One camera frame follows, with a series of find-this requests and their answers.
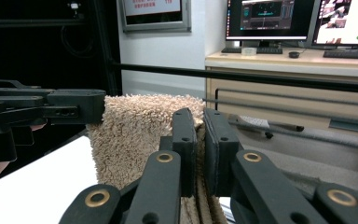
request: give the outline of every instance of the computer monitor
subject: computer monitor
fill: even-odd
[[[358,0],[321,0],[312,45],[358,47]]]
[[[227,0],[226,41],[306,40],[314,0]]]

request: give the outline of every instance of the white table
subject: white table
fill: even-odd
[[[59,223],[83,189],[97,184],[86,136],[0,179],[0,223]]]

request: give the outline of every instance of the black rod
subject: black rod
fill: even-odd
[[[283,85],[293,87],[304,87],[312,89],[322,89],[330,91],[350,91],[358,92],[358,82],[332,81],[303,77],[275,77],[267,75],[253,75],[244,73],[215,72],[200,69],[186,69],[174,67],[160,67],[148,65],[135,65],[124,63],[113,63],[113,66],[121,70],[131,70],[139,72],[161,73],[168,75],[180,75],[187,77],[209,77],[232,81],[255,82],[272,85]]]
[[[98,45],[98,59],[103,78],[106,78],[109,95],[117,95],[116,73],[110,65],[113,61],[103,0],[89,0],[92,28]]]
[[[62,20],[0,20],[0,28],[14,27],[46,27],[46,26],[71,26],[89,23],[86,19],[62,19]]]

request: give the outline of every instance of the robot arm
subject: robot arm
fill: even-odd
[[[122,190],[105,184],[84,189],[60,224],[180,223],[180,197],[198,197],[197,140],[187,113],[173,113],[172,137],[161,137],[140,179]],[[231,198],[236,223],[358,223],[357,191],[322,183],[313,195],[303,193],[266,155],[242,148],[223,114],[207,108],[204,122],[205,185],[210,196]]]
[[[17,159],[12,130],[31,125],[90,124],[102,121],[101,90],[53,90],[0,80],[0,161]]]

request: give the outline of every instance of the beige towel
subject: beige towel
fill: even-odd
[[[201,99],[190,96],[132,95],[105,97],[103,123],[88,125],[92,156],[100,184],[122,189],[141,177],[148,156],[158,150],[161,136],[172,135],[172,113],[189,108],[199,151],[197,193],[181,199],[181,223],[227,223],[218,199],[208,197],[202,173],[205,126]]]

